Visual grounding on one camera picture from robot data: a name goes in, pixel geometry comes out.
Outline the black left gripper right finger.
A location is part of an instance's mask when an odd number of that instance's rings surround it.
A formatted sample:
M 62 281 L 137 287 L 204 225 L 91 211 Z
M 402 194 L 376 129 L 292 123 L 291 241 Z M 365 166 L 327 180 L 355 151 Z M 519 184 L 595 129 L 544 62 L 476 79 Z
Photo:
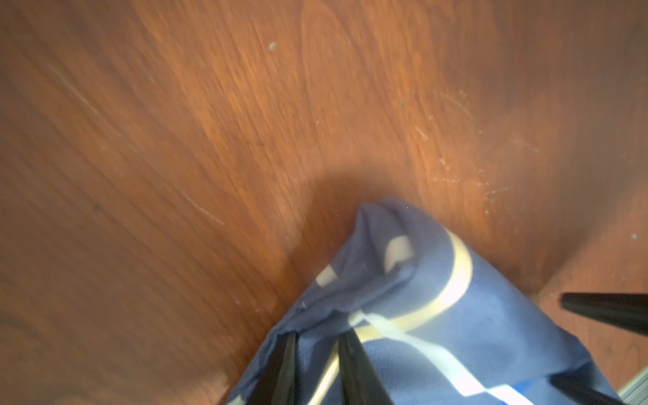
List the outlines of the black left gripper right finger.
M 354 330 L 339 336 L 343 404 L 393 405 Z

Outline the blue striped pillowcase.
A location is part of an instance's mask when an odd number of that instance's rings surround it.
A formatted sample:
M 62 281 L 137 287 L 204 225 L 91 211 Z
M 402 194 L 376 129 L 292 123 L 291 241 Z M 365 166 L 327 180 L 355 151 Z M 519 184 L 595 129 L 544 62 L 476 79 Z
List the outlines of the blue striped pillowcase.
M 560 373 L 615 395 L 577 337 L 456 235 L 393 198 L 359 207 L 352 235 L 268 333 L 229 403 L 249 403 L 292 332 L 297 403 L 341 403 L 337 339 L 347 331 L 396 404 L 567 404 L 549 381 Z

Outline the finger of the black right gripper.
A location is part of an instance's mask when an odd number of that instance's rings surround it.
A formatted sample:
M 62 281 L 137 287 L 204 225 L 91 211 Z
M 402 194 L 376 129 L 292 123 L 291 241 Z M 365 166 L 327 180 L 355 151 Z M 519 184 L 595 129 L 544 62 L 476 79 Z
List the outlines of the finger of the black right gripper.
M 562 309 L 647 336 L 647 294 L 565 293 Z
M 600 393 L 567 374 L 550 376 L 549 382 L 580 405 L 625 405 L 622 401 Z

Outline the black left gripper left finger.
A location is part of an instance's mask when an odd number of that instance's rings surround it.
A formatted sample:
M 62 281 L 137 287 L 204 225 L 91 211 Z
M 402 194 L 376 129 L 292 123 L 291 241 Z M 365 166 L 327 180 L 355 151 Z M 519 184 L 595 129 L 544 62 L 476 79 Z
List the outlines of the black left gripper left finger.
M 297 334 L 281 336 L 253 390 L 250 405 L 294 405 Z

